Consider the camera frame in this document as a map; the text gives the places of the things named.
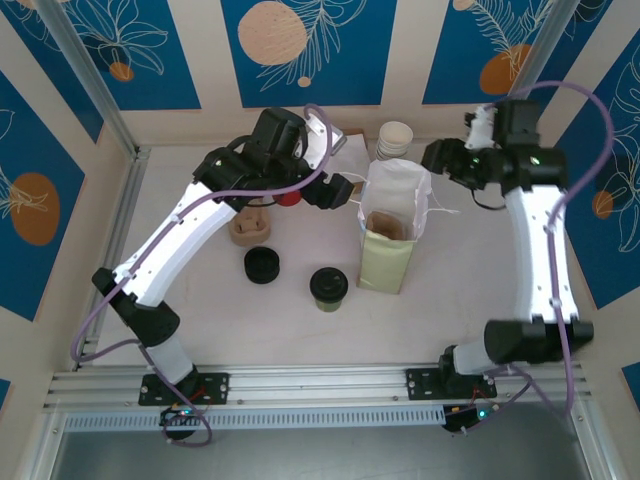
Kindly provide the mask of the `pale green paper bag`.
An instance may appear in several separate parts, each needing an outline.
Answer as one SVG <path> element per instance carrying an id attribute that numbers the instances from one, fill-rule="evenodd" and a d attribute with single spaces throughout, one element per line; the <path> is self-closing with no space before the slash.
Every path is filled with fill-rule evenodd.
<path id="1" fill-rule="evenodd" d="M 361 260 L 357 285 L 360 288 L 398 294 L 418 240 L 426 227 L 428 214 L 453 214 L 436 199 L 431 174 L 420 164 L 406 159 L 375 160 L 369 166 L 362 193 L 353 201 L 357 205 L 360 228 Z M 368 215 L 384 212 L 400 220 L 404 241 L 389 240 L 366 229 Z"/>

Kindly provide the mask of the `black plastic cup lid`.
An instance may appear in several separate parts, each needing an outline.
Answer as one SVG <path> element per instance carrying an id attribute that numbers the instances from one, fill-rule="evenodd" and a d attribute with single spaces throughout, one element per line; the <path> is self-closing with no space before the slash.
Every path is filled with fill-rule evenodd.
<path id="1" fill-rule="evenodd" d="M 341 302 L 346 296 L 349 283 L 346 275 L 334 267 L 323 267 L 310 278 L 309 289 L 316 301 L 322 303 Z"/>

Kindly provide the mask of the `green paper coffee cup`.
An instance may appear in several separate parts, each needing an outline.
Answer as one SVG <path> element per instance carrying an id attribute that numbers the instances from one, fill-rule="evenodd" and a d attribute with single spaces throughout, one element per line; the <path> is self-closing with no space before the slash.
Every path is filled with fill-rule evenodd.
<path id="1" fill-rule="evenodd" d="M 346 294 L 341 292 L 334 294 L 318 293 L 313 295 L 316 307 L 325 313 L 338 310 L 345 296 Z"/>

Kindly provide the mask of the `white napkin pile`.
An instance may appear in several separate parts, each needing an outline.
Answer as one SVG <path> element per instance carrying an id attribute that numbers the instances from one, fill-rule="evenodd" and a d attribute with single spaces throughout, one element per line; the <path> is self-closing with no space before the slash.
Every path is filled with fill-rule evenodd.
<path id="1" fill-rule="evenodd" d="M 345 170 L 347 172 L 362 177 L 367 176 L 371 158 L 363 134 L 349 135 L 342 153 L 345 155 Z"/>

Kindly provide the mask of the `stack of paper cups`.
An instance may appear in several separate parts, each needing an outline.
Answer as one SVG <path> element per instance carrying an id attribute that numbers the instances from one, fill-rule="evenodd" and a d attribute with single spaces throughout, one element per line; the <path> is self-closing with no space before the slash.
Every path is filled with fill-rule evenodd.
<path id="1" fill-rule="evenodd" d="M 413 130 L 405 123 L 399 121 L 384 123 L 379 130 L 376 159 L 402 158 L 408 153 L 413 138 Z"/>

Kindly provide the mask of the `stack of pulp cup carriers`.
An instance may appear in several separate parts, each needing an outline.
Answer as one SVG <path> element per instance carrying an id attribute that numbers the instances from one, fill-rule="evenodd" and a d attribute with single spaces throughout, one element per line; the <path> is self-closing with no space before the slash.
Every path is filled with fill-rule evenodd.
<path id="1" fill-rule="evenodd" d="M 252 247 L 266 242 L 271 235 L 268 208 L 248 205 L 228 224 L 231 241 L 241 247 Z"/>

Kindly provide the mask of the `stack of black cup lids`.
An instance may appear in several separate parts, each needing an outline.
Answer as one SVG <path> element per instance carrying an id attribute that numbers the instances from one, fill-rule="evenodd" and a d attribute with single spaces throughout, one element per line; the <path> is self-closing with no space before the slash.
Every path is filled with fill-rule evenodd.
<path id="1" fill-rule="evenodd" d="M 271 248 L 253 247 L 244 256 L 244 270 L 251 282 L 259 285 L 268 284 L 280 273 L 280 257 Z"/>

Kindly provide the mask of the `small electronics board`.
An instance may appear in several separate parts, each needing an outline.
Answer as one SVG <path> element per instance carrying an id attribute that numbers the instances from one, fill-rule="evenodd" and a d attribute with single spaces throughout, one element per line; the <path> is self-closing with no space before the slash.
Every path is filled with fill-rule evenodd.
<path id="1" fill-rule="evenodd" d="M 442 428 L 453 435 L 467 435 L 501 410 L 491 406 L 445 406 L 445 424 Z"/>
<path id="2" fill-rule="evenodd" d="M 191 408 L 168 407 L 160 413 L 159 426 L 168 441 L 184 441 L 201 425 L 201 419 Z"/>

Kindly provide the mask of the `aluminium frame post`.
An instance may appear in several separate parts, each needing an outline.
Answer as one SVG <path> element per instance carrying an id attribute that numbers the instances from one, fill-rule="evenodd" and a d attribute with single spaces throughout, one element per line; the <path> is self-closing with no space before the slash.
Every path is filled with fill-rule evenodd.
<path id="1" fill-rule="evenodd" d="M 508 95 L 489 104 L 494 107 L 494 147 L 534 145 L 541 106 L 530 97 L 536 89 L 551 86 L 539 80 L 570 14 L 573 0 L 478 0 L 483 19 L 482 34 L 490 39 L 498 54 L 506 58 L 512 80 Z"/>
<path id="2" fill-rule="evenodd" d="M 56 0 L 33 0 L 36 10 L 83 89 L 114 135 L 126 157 L 135 161 L 139 146 L 90 54 Z"/>

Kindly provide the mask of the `aluminium table side rail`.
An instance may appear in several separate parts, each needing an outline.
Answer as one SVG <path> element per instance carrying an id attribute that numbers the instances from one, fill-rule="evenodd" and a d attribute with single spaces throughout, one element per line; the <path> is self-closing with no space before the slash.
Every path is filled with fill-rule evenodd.
<path id="1" fill-rule="evenodd" d="M 518 147 L 503 157 L 496 178 L 514 233 L 515 313 L 487 323 L 484 346 L 495 364 L 557 361 L 566 333 L 553 248 L 562 242 L 548 222 L 564 193 L 566 162 L 561 153 L 538 147 Z"/>
<path id="2" fill-rule="evenodd" d="M 129 165 L 113 217 L 106 253 L 102 260 L 102 264 L 106 267 L 115 267 L 120 263 L 151 150 L 152 148 L 149 146 L 139 147 L 136 156 Z M 81 326 L 72 340 L 70 352 L 73 371 L 118 348 L 136 344 L 136 340 L 127 339 L 116 342 L 100 352 L 96 350 L 97 340 L 104 323 L 104 309 L 107 307 L 107 304 L 102 304 L 103 300 L 103 294 L 99 290 L 95 290 L 89 304 L 88 317 L 81 322 Z"/>

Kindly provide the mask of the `aluminium mounting rail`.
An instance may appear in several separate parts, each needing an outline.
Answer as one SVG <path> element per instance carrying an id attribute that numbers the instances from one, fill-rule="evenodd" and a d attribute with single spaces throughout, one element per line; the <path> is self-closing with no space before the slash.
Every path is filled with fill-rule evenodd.
<path id="1" fill-rule="evenodd" d="M 230 375 L 228 408 L 370 407 L 410 402 L 401 364 L 202 366 Z M 44 400 L 49 412 L 139 410 L 147 367 L 83 367 L 56 372 Z"/>

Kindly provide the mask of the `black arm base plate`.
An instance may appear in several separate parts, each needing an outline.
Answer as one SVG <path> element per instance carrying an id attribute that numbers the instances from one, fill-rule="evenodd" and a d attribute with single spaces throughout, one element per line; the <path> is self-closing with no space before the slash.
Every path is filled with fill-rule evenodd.
<path id="1" fill-rule="evenodd" d="M 175 385 L 175 388 L 192 404 L 225 405 L 230 375 L 227 373 L 191 372 Z M 183 404 L 183 400 L 157 375 L 142 378 L 138 404 L 140 406 L 165 406 Z"/>
<path id="2" fill-rule="evenodd" d="M 494 384 L 482 375 L 460 375 L 440 368 L 411 368 L 405 371 L 408 397 L 422 400 L 470 400 L 479 392 L 482 398 L 497 397 Z"/>

